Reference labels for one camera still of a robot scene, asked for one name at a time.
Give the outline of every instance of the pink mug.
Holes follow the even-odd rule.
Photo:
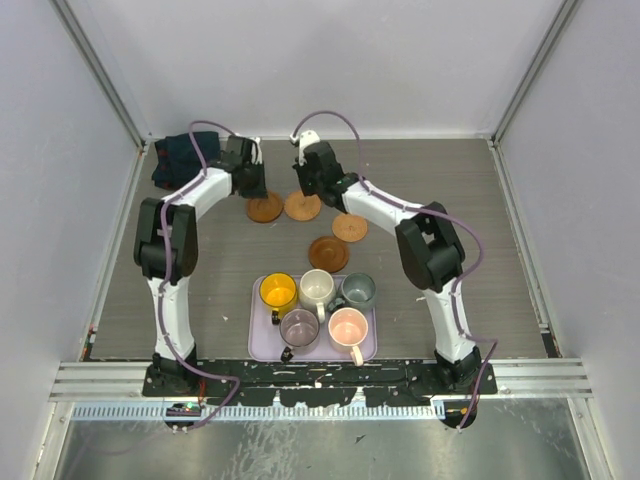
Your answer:
[[[331,346],[339,352],[348,352],[358,367],[364,364],[360,344],[369,333],[365,316],[355,308],[341,308],[329,319]]]

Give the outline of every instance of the mug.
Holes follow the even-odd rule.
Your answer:
[[[351,307],[363,313],[376,305],[376,284],[366,273],[347,275],[340,284],[340,295],[328,306],[333,313],[339,308]]]
[[[291,310],[280,322],[280,336],[287,344],[280,360],[288,362],[296,353],[311,352],[320,338],[320,322],[316,316],[300,308]]]
[[[331,346],[339,352],[349,352],[358,367],[364,364],[360,344],[369,333],[369,324],[362,312],[355,308],[342,308],[329,319]]]
[[[260,284],[260,298],[271,310],[271,323],[278,325],[298,302],[298,287],[290,275],[272,273]]]
[[[316,312],[320,323],[326,319],[325,309],[336,296],[336,284],[329,272],[309,270],[300,280],[300,305]]]

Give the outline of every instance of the yellow mug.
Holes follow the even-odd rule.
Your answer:
[[[298,303],[298,286],[290,275],[272,273],[260,284],[260,298],[271,310],[271,323],[278,325]]]

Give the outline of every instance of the robotic arm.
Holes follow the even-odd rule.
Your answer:
[[[177,192],[158,200],[145,199],[140,205],[134,245],[134,260],[142,267],[153,296],[157,338],[154,366],[169,374],[185,377],[160,331],[158,295],[166,276],[166,255],[160,210],[167,212],[171,236],[171,279],[164,286],[162,318],[171,343],[181,358],[195,364],[196,345],[189,325],[189,279],[198,261],[197,221],[220,200],[238,193],[244,198],[266,198],[264,164],[259,138],[230,136],[220,159],[209,162],[206,174]]]
[[[389,195],[369,181],[362,185],[355,173],[345,174],[331,145],[320,140],[316,132],[308,130],[291,140],[298,146],[293,168],[305,195],[317,194],[329,207],[364,217],[396,237],[404,272],[423,292],[431,313],[436,332],[435,355],[443,383],[454,388],[472,379],[481,357],[475,342],[460,334],[453,315],[451,301],[455,298],[460,327],[468,331],[459,287],[452,297],[453,283],[462,274],[465,252],[451,222],[409,212],[407,207],[422,205]],[[425,208],[446,213],[437,202]],[[427,242],[424,235],[432,238]]]

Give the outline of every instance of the brown coaster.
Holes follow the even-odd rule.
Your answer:
[[[293,192],[284,202],[284,211],[294,220],[308,222],[318,216],[322,201],[317,195],[305,197],[302,190]]]
[[[309,247],[309,262],[314,268],[335,273],[349,261],[349,247],[336,237],[320,237]]]
[[[271,190],[267,194],[267,198],[252,198],[247,202],[247,215],[254,222],[273,222],[282,213],[282,197]]]
[[[331,230],[340,240],[357,242],[365,237],[369,227],[364,218],[350,213],[342,213],[333,220]]]

